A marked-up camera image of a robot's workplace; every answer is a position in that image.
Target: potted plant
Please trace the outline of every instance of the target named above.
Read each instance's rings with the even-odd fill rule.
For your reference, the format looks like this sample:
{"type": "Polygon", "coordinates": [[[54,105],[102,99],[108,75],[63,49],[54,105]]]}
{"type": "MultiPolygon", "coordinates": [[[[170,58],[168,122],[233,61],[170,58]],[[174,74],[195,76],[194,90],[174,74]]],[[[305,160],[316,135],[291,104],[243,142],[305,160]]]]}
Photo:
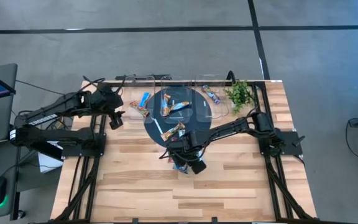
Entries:
{"type": "Polygon", "coordinates": [[[234,103],[233,113],[238,114],[244,105],[251,105],[254,102],[251,92],[248,89],[247,81],[237,80],[231,90],[223,90],[229,99],[234,103]]]}

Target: black circular platform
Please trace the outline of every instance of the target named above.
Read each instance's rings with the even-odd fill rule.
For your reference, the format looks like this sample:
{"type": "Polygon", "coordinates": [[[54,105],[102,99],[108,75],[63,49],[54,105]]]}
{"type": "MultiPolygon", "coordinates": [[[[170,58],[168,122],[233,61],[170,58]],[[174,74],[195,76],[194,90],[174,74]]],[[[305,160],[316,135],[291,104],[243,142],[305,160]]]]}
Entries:
{"type": "MultiPolygon", "coordinates": [[[[144,122],[144,127],[147,131],[147,134],[149,134],[150,138],[153,139],[157,144],[163,147],[166,146],[164,140],[161,138],[160,130],[158,129],[154,119],[158,122],[158,125],[160,126],[163,133],[175,127],[179,121],[186,126],[186,132],[196,129],[208,130],[211,127],[212,119],[205,118],[207,114],[211,114],[211,107],[209,106],[208,101],[205,100],[205,98],[200,93],[182,86],[169,87],[162,91],[157,92],[148,100],[146,108],[152,111],[152,114],[150,114],[144,122]],[[162,91],[171,96],[168,103],[169,106],[172,105],[172,101],[175,103],[189,101],[191,102],[191,105],[170,113],[168,117],[163,117],[160,112],[162,103],[162,91]]],[[[173,137],[178,138],[178,133],[176,133],[173,137]]]]}

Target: green light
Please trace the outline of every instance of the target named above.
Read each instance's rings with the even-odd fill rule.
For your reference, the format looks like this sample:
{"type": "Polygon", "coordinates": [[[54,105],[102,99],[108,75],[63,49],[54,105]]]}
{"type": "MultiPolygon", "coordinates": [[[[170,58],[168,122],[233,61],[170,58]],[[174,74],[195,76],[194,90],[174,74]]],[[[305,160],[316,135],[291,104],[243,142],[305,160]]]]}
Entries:
{"type": "Polygon", "coordinates": [[[0,208],[3,207],[8,201],[8,196],[5,195],[4,201],[0,203],[0,208]]]}

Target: transparent plastic container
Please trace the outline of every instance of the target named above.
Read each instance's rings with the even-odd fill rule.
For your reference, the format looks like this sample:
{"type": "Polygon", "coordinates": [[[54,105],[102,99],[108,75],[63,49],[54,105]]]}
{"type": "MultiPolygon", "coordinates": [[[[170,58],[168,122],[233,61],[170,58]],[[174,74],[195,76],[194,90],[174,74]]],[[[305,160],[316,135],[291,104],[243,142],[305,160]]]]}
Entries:
{"type": "Polygon", "coordinates": [[[179,76],[166,76],[161,78],[161,104],[160,114],[164,118],[166,123],[177,124],[182,122],[183,124],[189,122],[191,115],[193,114],[193,93],[191,89],[191,80],[185,80],[184,77],[179,76]],[[184,101],[190,102],[190,105],[180,109],[171,111],[168,116],[164,116],[164,95],[170,96],[168,101],[168,107],[174,104],[184,101]]]}
{"type": "Polygon", "coordinates": [[[124,86],[122,87],[122,100],[124,102],[123,110],[125,113],[122,115],[125,121],[130,123],[151,123],[151,115],[154,112],[155,98],[155,79],[153,76],[136,76],[127,77],[124,86]],[[131,106],[131,103],[141,103],[145,93],[149,94],[149,97],[144,103],[144,108],[149,111],[148,116],[143,116],[137,109],[131,106]]]}
{"type": "Polygon", "coordinates": [[[223,75],[202,74],[196,75],[194,90],[203,96],[197,101],[194,111],[199,122],[208,122],[212,119],[221,119],[229,114],[230,99],[226,96],[226,80],[223,75]]]}

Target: orange wrapper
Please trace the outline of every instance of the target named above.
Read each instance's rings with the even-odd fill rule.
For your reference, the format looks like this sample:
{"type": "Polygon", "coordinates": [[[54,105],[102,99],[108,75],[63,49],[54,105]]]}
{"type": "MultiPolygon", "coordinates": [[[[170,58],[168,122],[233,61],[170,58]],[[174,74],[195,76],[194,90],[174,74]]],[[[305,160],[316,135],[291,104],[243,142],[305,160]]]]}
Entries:
{"type": "Polygon", "coordinates": [[[178,125],[176,125],[174,128],[169,129],[166,133],[161,134],[161,138],[166,141],[168,140],[170,137],[172,137],[176,132],[178,132],[181,129],[185,129],[185,125],[182,124],[181,122],[178,123],[178,125]]]}
{"type": "Polygon", "coordinates": [[[139,103],[136,101],[130,102],[129,106],[135,108],[141,115],[143,115],[143,117],[147,117],[147,115],[149,115],[149,110],[139,106],[139,103]]]}
{"type": "Polygon", "coordinates": [[[170,95],[164,94],[164,99],[162,101],[162,116],[168,116],[171,108],[168,107],[169,99],[171,98],[170,95]]]}

